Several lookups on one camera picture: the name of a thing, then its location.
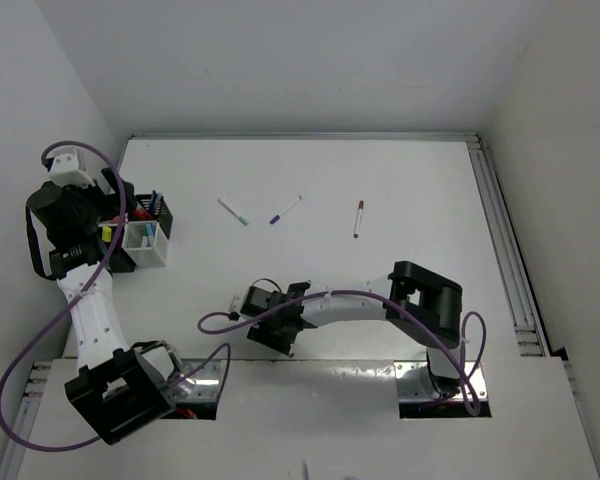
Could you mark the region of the purple cap white marker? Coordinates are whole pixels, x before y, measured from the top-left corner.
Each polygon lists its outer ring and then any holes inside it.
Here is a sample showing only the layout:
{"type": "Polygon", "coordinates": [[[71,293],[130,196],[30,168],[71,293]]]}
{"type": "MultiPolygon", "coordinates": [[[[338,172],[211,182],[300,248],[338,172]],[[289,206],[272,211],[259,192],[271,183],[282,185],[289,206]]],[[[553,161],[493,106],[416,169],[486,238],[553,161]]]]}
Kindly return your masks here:
{"type": "Polygon", "coordinates": [[[294,197],[287,205],[277,212],[270,220],[269,224],[274,225],[281,220],[291,209],[293,209],[302,200],[301,195],[294,197]]]}

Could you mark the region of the yellow cap black highlighter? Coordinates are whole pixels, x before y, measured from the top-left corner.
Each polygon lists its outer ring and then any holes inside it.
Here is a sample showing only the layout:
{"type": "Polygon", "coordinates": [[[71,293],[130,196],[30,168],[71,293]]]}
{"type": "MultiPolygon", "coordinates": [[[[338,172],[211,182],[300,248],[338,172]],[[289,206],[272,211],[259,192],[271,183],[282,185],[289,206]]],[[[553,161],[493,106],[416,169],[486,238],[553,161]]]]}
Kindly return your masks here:
{"type": "Polygon", "coordinates": [[[112,241],[112,236],[112,229],[110,227],[105,226],[102,228],[101,237],[104,242],[110,243],[112,241]]]}

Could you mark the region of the dark red cap marker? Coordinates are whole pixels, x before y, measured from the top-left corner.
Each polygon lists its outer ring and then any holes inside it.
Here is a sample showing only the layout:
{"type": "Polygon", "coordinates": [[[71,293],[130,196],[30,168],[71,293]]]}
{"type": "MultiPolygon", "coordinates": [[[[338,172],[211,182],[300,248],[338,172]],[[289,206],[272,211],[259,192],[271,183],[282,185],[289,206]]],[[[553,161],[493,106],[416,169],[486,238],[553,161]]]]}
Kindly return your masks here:
{"type": "Polygon", "coordinates": [[[353,228],[353,233],[352,233],[352,236],[354,239],[359,238],[361,221],[362,221],[362,216],[363,216],[363,212],[364,212],[364,205],[365,205],[364,200],[360,200],[358,202],[358,206],[357,206],[357,210],[356,210],[356,217],[355,217],[355,222],[354,222],[354,228],[353,228]]]}

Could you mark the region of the blue clear pen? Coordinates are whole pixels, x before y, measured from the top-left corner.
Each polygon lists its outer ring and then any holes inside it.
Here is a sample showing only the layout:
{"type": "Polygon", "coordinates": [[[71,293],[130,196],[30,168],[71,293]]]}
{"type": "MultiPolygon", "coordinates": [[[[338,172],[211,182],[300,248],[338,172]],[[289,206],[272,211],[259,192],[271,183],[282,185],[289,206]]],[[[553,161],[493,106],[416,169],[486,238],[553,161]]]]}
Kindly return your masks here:
{"type": "Polygon", "coordinates": [[[157,200],[158,200],[158,192],[153,190],[152,194],[151,194],[149,206],[148,206],[148,212],[150,213],[150,215],[153,215],[155,212],[157,200]]]}

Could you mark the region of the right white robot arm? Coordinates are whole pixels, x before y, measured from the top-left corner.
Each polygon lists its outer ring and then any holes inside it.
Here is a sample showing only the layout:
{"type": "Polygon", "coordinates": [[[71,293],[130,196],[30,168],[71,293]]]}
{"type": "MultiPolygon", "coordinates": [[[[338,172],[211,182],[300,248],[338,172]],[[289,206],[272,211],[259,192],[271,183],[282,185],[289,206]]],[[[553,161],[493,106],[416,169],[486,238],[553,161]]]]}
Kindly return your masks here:
{"type": "Polygon", "coordinates": [[[333,323],[387,321],[426,348],[429,381],[449,398],[461,386],[462,287],[410,261],[384,277],[352,286],[297,282],[285,291],[250,286],[237,313],[258,318],[247,338],[288,356],[299,333],[333,323]]]}

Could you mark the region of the mint cap white marker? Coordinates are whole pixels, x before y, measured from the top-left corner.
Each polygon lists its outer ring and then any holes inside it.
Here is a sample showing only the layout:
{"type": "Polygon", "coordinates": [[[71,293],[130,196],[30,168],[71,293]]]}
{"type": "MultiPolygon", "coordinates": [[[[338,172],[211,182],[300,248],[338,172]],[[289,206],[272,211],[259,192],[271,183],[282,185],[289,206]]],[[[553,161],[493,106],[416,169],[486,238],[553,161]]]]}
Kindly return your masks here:
{"type": "Polygon", "coordinates": [[[219,198],[218,203],[233,218],[235,218],[241,225],[248,226],[250,224],[249,220],[244,215],[242,215],[238,210],[236,210],[226,199],[219,198]]]}

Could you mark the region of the light blue cap marker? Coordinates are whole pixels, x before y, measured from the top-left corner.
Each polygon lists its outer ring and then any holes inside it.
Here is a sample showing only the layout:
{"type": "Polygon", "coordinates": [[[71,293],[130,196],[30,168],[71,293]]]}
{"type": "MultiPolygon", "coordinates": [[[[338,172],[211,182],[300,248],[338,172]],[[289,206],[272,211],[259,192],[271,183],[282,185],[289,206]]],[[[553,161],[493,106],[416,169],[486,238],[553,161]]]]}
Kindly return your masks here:
{"type": "Polygon", "coordinates": [[[148,244],[151,248],[155,246],[155,226],[152,223],[146,225],[146,233],[148,238],[148,244]]]}

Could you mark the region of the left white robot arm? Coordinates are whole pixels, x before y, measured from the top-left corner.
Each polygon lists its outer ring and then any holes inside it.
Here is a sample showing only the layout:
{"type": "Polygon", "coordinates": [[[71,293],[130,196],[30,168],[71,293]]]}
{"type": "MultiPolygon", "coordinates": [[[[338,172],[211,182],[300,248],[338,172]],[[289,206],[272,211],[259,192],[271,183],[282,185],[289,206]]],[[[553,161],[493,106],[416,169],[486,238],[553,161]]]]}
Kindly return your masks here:
{"type": "Polygon", "coordinates": [[[78,355],[77,375],[64,388],[67,399],[97,435],[113,445],[176,408],[172,386],[182,363],[164,341],[131,345],[124,338],[113,301],[115,272],[134,262],[118,242],[102,239],[103,221],[134,216],[139,208],[131,183],[103,176],[104,193],[81,167],[50,168],[49,179],[26,202],[29,222],[39,220],[53,245],[45,274],[37,234],[27,228],[34,269],[57,283],[71,305],[78,355]]]}

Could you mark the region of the red gel pen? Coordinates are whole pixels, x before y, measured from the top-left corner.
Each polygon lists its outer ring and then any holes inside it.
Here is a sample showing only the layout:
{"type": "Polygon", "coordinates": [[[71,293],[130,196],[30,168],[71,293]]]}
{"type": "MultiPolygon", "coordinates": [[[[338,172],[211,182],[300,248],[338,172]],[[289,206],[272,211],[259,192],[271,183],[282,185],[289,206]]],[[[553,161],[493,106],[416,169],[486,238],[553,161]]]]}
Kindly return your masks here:
{"type": "Polygon", "coordinates": [[[153,217],[141,206],[138,206],[133,212],[134,220],[152,220],[153,217]]]}

